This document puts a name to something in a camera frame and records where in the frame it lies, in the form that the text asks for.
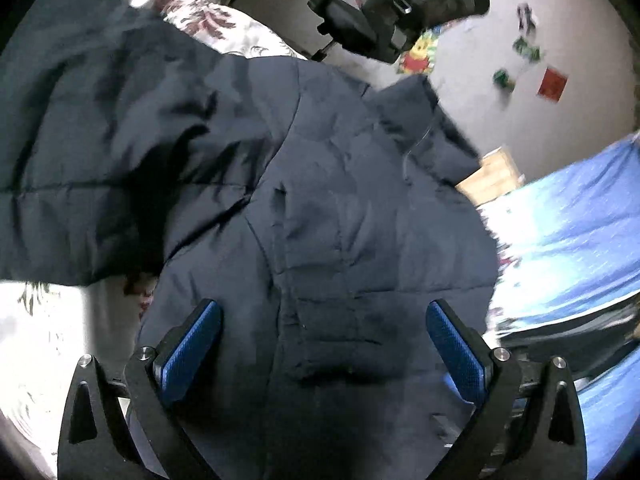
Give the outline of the dark navy padded jacket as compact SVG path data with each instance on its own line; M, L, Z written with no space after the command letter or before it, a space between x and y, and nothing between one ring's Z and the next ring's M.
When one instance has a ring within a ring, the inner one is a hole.
M224 55L122 0L36 0L1 55L1 275L158 283L140 344L224 311L178 415L224 479L423 479L465 420L424 318L484 330L475 148L427 79Z

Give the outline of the floral white red bedspread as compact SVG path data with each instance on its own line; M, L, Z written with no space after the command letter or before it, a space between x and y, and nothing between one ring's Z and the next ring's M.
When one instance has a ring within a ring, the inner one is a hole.
M293 55L267 26L217 0L122 0L150 9L221 52ZM1 475L52 479L66 382L78 354L96 352L122 366L138 327L137 298L126 278L89 287L1 284Z

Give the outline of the blue printed curtain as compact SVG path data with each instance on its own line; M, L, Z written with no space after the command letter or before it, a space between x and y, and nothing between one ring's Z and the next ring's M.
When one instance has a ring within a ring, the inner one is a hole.
M639 137L480 206L498 242L489 333L520 361L562 356L590 479L639 459Z

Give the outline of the Winnie the Pooh poster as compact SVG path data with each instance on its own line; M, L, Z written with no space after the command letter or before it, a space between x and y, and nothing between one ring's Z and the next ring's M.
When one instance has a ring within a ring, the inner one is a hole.
M401 75L433 73L435 68L436 53L439 34L432 30L424 32L413 47L403 53L397 64L397 71Z

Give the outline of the black mesh office chair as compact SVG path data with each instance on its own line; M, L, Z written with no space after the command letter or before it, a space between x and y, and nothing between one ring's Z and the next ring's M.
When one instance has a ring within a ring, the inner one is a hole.
M321 62L338 44L353 54L393 64L427 30L489 11L490 0L363 0L359 8L344 0L308 0L322 19L318 33L329 43L311 58Z

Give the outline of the red square wall sticker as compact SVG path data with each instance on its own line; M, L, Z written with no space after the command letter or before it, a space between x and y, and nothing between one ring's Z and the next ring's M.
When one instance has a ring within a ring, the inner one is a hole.
M542 77L537 96L557 103L562 98L567 81L568 77L565 74L548 67Z

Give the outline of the green white wall sticker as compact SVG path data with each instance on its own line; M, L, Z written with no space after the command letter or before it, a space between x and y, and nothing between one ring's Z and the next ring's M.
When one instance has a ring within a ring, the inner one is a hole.
M538 63L542 59L540 47L521 36L512 44L513 50L529 63Z

